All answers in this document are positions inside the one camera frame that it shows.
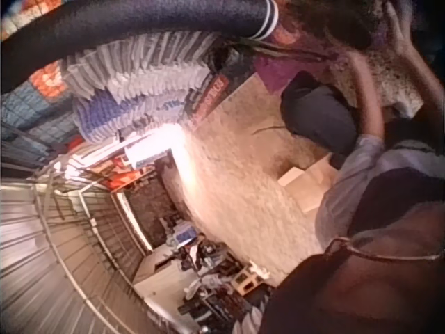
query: hand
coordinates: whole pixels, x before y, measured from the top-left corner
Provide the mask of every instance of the hand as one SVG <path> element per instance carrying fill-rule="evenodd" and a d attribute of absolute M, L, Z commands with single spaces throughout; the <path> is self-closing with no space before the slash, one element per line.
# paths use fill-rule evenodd
<path fill-rule="evenodd" d="M 412 2 L 411 0 L 393 0 L 397 3 L 398 11 L 390 0 L 384 4 L 385 17 L 389 27 L 389 42 L 393 51 L 404 56 L 412 48 L 411 22 Z"/>

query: person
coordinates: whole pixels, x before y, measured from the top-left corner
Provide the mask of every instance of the person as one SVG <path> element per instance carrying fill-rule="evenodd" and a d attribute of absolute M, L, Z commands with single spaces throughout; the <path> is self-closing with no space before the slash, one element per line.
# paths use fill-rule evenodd
<path fill-rule="evenodd" d="M 444 332 L 444 88 L 411 42 L 411 4 L 396 7 L 385 4 L 391 46 L 424 103 L 412 119 L 385 124 L 366 57 L 350 49 L 358 110 L 306 72 L 282 94 L 289 131 L 343 159 L 316 217 L 326 251 L 276 289 L 260 334 Z"/>

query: black hose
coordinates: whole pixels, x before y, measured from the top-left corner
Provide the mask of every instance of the black hose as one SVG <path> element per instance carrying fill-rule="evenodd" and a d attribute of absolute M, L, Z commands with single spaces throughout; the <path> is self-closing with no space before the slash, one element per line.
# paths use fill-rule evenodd
<path fill-rule="evenodd" d="M 1 44 L 1 93 L 58 59 L 130 35 L 185 30 L 260 39 L 277 16 L 273 0 L 71 1 Z"/>

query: glasses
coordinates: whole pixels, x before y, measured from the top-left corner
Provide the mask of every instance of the glasses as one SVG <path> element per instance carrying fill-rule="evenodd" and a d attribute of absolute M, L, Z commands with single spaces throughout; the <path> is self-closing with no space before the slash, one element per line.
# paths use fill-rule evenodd
<path fill-rule="evenodd" d="M 351 239 L 345 237 L 334 238 L 326 248 L 325 254 L 331 255 L 340 249 L 346 249 L 349 253 L 367 260 L 380 262 L 434 262 L 444 258 L 442 254 L 407 257 L 370 254 L 355 248 Z"/>

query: dark pants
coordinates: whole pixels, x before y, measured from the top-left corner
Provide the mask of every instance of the dark pants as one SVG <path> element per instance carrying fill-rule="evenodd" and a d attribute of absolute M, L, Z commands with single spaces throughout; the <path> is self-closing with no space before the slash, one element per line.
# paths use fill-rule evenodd
<path fill-rule="evenodd" d="M 336 168 L 354 149 L 359 111 L 347 103 L 338 89 L 321 84 L 308 72 L 299 72 L 283 91 L 281 114 L 292 134 L 311 139 L 333 152 L 334 160 L 340 161 L 333 164 Z M 413 119 L 400 117 L 385 125 L 388 148 L 405 139 L 436 146 L 422 112 Z"/>

